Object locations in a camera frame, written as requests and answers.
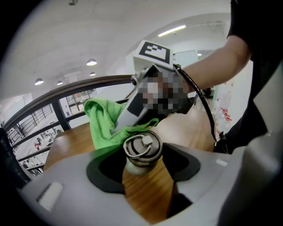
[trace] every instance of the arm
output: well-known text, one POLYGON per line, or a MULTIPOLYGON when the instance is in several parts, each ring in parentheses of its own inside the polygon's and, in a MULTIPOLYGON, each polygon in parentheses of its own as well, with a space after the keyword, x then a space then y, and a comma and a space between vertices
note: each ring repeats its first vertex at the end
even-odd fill
MULTIPOLYGON (((206 58, 184 68, 200 89, 227 82, 240 72, 251 58, 247 43, 241 38, 231 35, 226 44, 206 58)), ((185 92, 194 91, 187 84, 185 92)))
MULTIPOLYGON (((226 44, 203 60, 184 68, 200 89, 227 82, 250 60, 256 40, 251 13, 250 8, 231 0, 231 25, 226 44)), ((185 83, 184 91, 189 93, 193 89, 185 83)))

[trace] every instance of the wooden table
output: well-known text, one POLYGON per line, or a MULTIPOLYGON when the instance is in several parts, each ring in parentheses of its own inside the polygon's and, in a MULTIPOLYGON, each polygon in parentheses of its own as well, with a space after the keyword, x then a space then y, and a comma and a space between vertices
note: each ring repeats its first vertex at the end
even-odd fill
MULTIPOLYGON (((207 114, 201 110, 190 109, 186 115, 170 115, 152 130, 163 142, 207 151, 212 151, 214 147, 207 114)), ((89 123, 65 131, 56 136, 44 170, 64 158, 94 150, 89 123)), ((162 159, 158 161, 155 169, 145 176, 134 176, 124 170, 122 183, 129 204, 149 223, 157 223, 167 218, 173 180, 162 159)))

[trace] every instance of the pixelated blur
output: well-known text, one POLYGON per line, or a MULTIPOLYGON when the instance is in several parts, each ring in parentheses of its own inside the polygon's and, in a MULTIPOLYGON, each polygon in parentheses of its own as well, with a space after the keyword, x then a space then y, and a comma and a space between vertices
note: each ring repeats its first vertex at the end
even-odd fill
POLYGON ((148 109, 157 110, 158 114, 176 112, 187 101, 183 92, 183 79, 163 72, 144 78, 139 84, 139 92, 143 95, 143 104, 148 109))

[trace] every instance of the wooden handrail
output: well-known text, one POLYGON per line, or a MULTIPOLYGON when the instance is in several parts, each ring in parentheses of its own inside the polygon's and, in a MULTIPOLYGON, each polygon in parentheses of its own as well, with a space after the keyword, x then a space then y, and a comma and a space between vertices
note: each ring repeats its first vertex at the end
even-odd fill
POLYGON ((130 79, 131 75, 103 76, 70 83, 68 85, 54 89, 24 106, 5 123, 4 129, 6 131, 9 131, 17 122, 21 121, 36 110, 71 94, 105 86, 130 83, 130 79))

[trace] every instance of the black sleeve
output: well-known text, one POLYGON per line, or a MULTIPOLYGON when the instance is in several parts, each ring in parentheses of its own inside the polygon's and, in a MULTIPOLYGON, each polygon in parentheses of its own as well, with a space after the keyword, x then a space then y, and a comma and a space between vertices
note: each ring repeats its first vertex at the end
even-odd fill
POLYGON ((236 35, 243 39, 249 46, 251 52, 255 45, 255 24, 253 23, 253 7, 248 0, 231 0, 231 25, 228 36, 236 35))

